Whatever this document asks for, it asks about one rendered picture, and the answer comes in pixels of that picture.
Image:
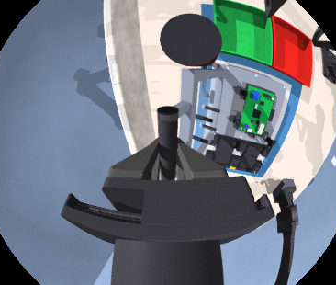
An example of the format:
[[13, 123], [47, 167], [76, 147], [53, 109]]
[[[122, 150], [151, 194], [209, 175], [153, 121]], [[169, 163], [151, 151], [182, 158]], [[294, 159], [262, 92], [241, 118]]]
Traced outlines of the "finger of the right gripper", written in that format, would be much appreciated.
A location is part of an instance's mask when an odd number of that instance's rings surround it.
[[287, 0], [264, 0], [265, 14], [267, 17], [272, 17], [276, 10], [280, 8]]
[[324, 32], [321, 30], [319, 25], [316, 28], [316, 31], [314, 31], [313, 38], [312, 38], [312, 43], [314, 47], [323, 47], [323, 49], [329, 49], [329, 50], [334, 50], [334, 47], [332, 47], [330, 41], [318, 41], [320, 39], [320, 36], [323, 35]]

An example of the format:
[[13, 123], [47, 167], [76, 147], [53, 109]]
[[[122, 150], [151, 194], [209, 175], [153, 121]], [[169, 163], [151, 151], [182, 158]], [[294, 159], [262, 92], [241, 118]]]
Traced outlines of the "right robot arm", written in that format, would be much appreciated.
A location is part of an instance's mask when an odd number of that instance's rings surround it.
[[[333, 84], [336, 84], [336, 56], [331, 50], [323, 49], [324, 76]], [[332, 78], [334, 76], [334, 78]]]

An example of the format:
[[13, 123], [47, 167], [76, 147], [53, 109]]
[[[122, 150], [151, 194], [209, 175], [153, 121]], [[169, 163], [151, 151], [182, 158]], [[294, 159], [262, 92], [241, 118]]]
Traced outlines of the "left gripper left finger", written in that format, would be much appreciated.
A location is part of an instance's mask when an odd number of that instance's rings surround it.
[[143, 147], [137, 153], [124, 158], [118, 164], [112, 165], [109, 168], [107, 177], [160, 180], [160, 168], [160, 144], [157, 138], [149, 146]]

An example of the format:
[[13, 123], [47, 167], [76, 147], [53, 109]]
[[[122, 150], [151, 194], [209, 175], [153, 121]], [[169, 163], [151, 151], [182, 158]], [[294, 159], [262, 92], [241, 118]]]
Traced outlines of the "green circuit board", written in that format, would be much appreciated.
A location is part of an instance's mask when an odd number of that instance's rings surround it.
[[245, 106], [243, 106], [239, 129], [242, 127], [240, 131], [263, 134], [271, 114], [275, 94], [253, 86], [249, 86], [247, 93], [249, 95], [246, 96]]

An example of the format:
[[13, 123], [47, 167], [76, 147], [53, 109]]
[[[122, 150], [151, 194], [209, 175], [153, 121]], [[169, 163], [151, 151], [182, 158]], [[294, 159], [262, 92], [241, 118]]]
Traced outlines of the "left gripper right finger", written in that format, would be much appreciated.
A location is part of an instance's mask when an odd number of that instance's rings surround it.
[[191, 149], [182, 139], [176, 144], [176, 180], [212, 179], [228, 177], [223, 165]]

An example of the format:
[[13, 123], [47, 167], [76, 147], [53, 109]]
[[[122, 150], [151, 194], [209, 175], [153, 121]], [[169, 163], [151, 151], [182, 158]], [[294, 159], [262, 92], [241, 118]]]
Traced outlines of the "red bin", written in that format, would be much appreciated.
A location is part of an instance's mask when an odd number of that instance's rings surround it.
[[[312, 79], [312, 41], [308, 35], [294, 25], [272, 16], [273, 58], [276, 71], [294, 78], [300, 84], [310, 87]], [[275, 41], [276, 38], [276, 41]], [[276, 55], [276, 57], [275, 57]]]

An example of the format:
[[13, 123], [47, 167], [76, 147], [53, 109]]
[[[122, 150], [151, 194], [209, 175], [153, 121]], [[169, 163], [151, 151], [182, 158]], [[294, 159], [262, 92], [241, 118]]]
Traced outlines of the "green bin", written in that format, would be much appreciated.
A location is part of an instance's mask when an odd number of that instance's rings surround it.
[[235, 1], [213, 0], [213, 12], [223, 42], [220, 53], [272, 65], [272, 21], [263, 9]]

